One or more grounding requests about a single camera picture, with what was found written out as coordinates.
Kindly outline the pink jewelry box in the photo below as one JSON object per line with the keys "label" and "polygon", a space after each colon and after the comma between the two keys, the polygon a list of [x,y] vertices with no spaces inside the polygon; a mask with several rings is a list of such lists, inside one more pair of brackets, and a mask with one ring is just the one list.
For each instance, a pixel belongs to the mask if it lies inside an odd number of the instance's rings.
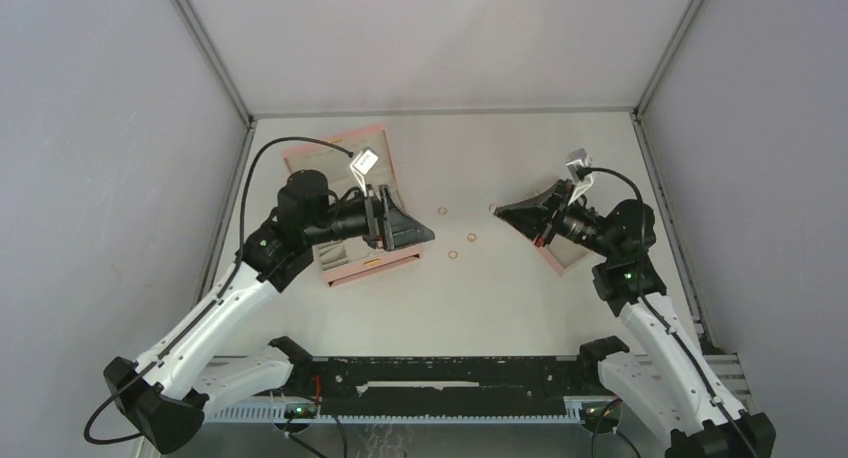
{"label": "pink jewelry box", "polygon": [[291,173],[319,172],[330,191],[329,216],[307,230],[322,279],[335,287],[420,260],[434,234],[405,210],[387,127],[375,124],[327,142],[282,154]]}

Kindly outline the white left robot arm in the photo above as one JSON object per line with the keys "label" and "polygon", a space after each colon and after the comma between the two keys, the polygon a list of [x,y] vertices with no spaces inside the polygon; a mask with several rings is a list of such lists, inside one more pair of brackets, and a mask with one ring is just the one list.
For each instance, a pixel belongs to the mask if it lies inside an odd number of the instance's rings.
{"label": "white left robot arm", "polygon": [[226,276],[162,339],[135,359],[114,358],[103,376],[111,402],[161,454],[188,444],[214,413],[272,389],[317,386],[312,355],[294,340],[270,340],[222,367],[208,364],[235,327],[281,294],[314,260],[317,245],[361,239],[398,251],[434,240],[386,185],[344,200],[317,170],[293,173],[258,229],[242,239]]}

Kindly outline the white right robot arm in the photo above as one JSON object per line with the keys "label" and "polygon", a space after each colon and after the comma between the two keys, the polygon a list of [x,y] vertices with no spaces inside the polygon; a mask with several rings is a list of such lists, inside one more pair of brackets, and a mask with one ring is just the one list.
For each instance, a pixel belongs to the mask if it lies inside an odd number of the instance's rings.
{"label": "white right robot arm", "polygon": [[655,373],[643,374],[628,346],[609,336],[580,348],[583,362],[577,371],[584,390],[614,393],[652,432],[666,457],[772,455],[771,420],[751,412],[728,389],[681,328],[649,257],[655,215],[639,192],[602,215],[588,205],[582,186],[559,180],[493,213],[538,248],[564,238],[602,257],[592,269],[595,291],[637,340]]}

